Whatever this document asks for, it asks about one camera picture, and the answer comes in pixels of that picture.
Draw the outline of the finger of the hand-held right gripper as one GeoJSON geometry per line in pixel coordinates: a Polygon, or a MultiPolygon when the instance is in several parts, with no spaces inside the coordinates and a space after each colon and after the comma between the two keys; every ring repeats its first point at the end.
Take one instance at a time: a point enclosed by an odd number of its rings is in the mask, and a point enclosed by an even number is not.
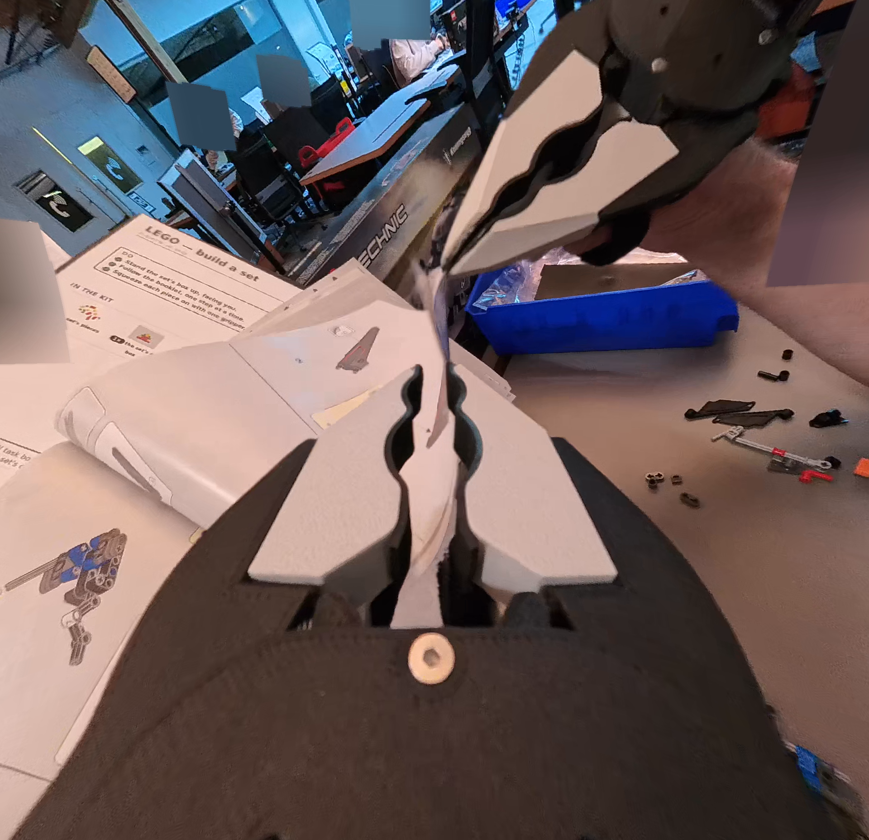
{"type": "Polygon", "coordinates": [[[558,132],[582,124],[602,103],[600,67],[581,52],[561,62],[505,115],[473,176],[453,221],[441,256],[455,266],[505,191],[530,178],[545,143],[558,132]]]}
{"type": "Polygon", "coordinates": [[[590,233],[606,206],[678,152],[661,128],[619,121],[579,172],[543,186],[526,209],[500,219],[473,246],[446,260],[446,271],[460,276],[498,269],[590,233]]]}

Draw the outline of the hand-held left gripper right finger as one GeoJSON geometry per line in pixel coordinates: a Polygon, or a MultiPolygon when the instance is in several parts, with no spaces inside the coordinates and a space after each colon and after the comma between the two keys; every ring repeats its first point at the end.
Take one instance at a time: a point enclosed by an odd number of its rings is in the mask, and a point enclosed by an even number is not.
{"type": "Polygon", "coordinates": [[[554,440],[450,364],[457,459],[447,551],[447,625],[491,626],[496,605],[562,587],[612,585],[618,572],[554,440]]]}

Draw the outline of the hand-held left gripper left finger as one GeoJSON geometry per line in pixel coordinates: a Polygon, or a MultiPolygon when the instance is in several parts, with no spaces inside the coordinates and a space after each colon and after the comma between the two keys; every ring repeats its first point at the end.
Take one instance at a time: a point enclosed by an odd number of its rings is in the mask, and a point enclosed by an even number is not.
{"type": "Polygon", "coordinates": [[[248,566],[251,582],[329,599],[349,625],[401,573],[409,529],[400,475],[415,451],[422,368],[413,366],[324,430],[248,566]]]}

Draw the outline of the lego instruction booklet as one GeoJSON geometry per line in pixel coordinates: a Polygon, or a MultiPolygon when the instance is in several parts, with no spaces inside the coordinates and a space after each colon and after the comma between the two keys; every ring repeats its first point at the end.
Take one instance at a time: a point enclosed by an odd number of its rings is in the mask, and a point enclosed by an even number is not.
{"type": "Polygon", "coordinates": [[[60,394],[60,441],[2,483],[2,823],[79,739],[172,566],[299,443],[406,370],[429,322],[357,263],[299,291],[144,216],[56,270],[69,335],[128,356],[60,394]]]}

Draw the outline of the lego sub-assembly with blue parts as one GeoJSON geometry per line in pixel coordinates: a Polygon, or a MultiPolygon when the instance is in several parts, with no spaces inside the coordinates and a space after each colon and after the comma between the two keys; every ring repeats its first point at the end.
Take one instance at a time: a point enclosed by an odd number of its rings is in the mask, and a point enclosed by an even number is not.
{"type": "Polygon", "coordinates": [[[838,770],[802,746],[788,744],[788,749],[808,788],[831,805],[840,805],[841,776],[838,770]]]}

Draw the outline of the dark printed lego box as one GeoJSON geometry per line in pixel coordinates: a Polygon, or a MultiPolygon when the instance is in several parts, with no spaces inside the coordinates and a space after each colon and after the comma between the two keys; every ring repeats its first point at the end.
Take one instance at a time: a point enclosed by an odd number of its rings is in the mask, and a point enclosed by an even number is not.
{"type": "Polygon", "coordinates": [[[280,314],[280,331],[344,317],[375,301],[418,310],[415,270],[429,256],[444,206],[469,182],[482,156],[468,106],[425,122],[288,263],[302,292],[280,314]]]}

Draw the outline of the black lego wing panels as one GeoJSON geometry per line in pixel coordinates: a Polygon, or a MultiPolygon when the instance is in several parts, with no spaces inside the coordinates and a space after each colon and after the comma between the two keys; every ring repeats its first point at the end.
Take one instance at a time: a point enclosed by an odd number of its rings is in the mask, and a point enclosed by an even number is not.
{"type": "Polygon", "coordinates": [[[711,419],[726,426],[742,426],[746,429],[765,428],[775,421],[790,421],[795,413],[791,409],[756,411],[754,401],[717,399],[709,400],[699,409],[688,409],[684,419],[698,421],[711,419]]]}

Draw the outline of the grey and red lego rods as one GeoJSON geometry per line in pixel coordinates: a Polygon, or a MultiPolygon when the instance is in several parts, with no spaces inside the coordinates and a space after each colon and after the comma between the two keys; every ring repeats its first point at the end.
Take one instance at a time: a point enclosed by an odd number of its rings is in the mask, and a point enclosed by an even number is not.
{"type": "Polygon", "coordinates": [[[766,458],[767,469],[781,474],[791,474],[799,483],[808,485],[813,482],[831,483],[836,470],[829,459],[804,456],[773,445],[760,443],[747,434],[744,426],[737,425],[718,432],[710,438],[711,443],[727,442],[744,450],[752,451],[766,458]]]}

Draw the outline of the scattered small black lego pieces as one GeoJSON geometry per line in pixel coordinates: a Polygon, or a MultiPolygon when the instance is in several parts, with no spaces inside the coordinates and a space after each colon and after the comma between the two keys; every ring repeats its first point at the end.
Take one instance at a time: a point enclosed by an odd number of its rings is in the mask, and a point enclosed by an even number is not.
{"type": "MultiPolygon", "coordinates": [[[[780,360],[784,364],[789,364],[793,360],[793,356],[793,349],[784,349],[781,352],[780,360]]],[[[780,370],[757,370],[756,372],[757,378],[770,384],[787,384],[789,383],[790,375],[791,373],[788,368],[782,368],[780,370]]],[[[791,409],[779,409],[774,412],[773,419],[787,422],[792,420],[794,415],[795,413],[791,409]]],[[[841,410],[827,409],[811,418],[808,425],[813,429],[827,429],[834,426],[846,425],[848,423],[848,418],[842,414],[841,410]]]]}

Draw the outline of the person's right hand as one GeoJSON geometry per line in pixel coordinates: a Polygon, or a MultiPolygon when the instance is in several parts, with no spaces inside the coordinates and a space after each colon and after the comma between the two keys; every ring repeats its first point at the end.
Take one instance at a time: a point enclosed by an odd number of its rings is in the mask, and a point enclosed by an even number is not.
{"type": "Polygon", "coordinates": [[[766,283],[797,162],[751,139],[654,212],[640,247],[676,254],[726,289],[766,283]]]}

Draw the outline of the brown cardboard sheet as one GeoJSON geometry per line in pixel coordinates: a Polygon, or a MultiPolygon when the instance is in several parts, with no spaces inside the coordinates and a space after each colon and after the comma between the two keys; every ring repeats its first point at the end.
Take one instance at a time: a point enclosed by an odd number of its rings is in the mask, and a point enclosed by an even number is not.
{"type": "Polygon", "coordinates": [[[669,283],[693,272],[685,261],[628,263],[594,267],[548,264],[542,269],[534,301],[633,291],[669,283]]]}

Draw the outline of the clear plastic parts bags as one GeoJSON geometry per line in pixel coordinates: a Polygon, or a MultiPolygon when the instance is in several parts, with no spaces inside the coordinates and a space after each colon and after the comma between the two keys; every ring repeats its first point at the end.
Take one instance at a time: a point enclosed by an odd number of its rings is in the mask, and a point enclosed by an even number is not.
{"type": "MultiPolygon", "coordinates": [[[[653,260],[652,262],[629,262],[629,263],[665,263],[659,260],[653,260]]],[[[559,264],[581,264],[581,263],[559,263],[559,264]]],[[[520,264],[516,264],[514,267],[510,267],[500,272],[494,281],[488,285],[486,285],[482,291],[482,294],[473,300],[473,306],[477,309],[481,309],[486,311],[488,309],[494,307],[500,307],[510,304],[516,303],[525,303],[525,302],[535,302],[535,292],[537,291],[538,285],[540,283],[540,275],[542,269],[545,265],[548,264],[539,264],[539,263],[529,263],[527,261],[523,261],[520,264]]],[[[683,284],[683,283],[699,283],[701,281],[706,280],[706,276],[701,273],[698,269],[693,269],[692,273],[689,273],[681,278],[673,280],[669,283],[662,284],[660,286],[671,286],[674,284],[683,284]]]]}

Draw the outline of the blue plastic bin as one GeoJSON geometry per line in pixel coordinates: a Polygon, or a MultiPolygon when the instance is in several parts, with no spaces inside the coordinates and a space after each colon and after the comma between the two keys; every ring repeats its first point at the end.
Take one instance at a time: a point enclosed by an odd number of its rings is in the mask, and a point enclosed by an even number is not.
{"type": "Polygon", "coordinates": [[[740,325],[737,304],[707,278],[486,311],[475,308],[473,300],[500,272],[477,279],[466,311],[501,356],[706,347],[740,325]]]}

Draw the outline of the grey desk with wooden edge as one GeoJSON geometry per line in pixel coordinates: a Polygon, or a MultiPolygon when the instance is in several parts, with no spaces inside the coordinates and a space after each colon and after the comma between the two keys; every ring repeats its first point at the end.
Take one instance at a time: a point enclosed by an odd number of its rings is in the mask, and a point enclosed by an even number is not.
{"type": "Polygon", "coordinates": [[[431,108],[425,97],[407,103],[408,89],[389,96],[329,152],[300,184],[310,186],[364,163],[375,161],[393,148],[431,108]]]}

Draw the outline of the grey rolling cabinet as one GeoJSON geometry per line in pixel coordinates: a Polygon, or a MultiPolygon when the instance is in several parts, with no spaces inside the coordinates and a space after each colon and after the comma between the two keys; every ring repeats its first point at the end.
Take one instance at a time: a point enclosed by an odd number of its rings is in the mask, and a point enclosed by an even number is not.
{"type": "Polygon", "coordinates": [[[265,249],[267,235],[192,150],[184,150],[158,184],[225,250],[265,249]]]}

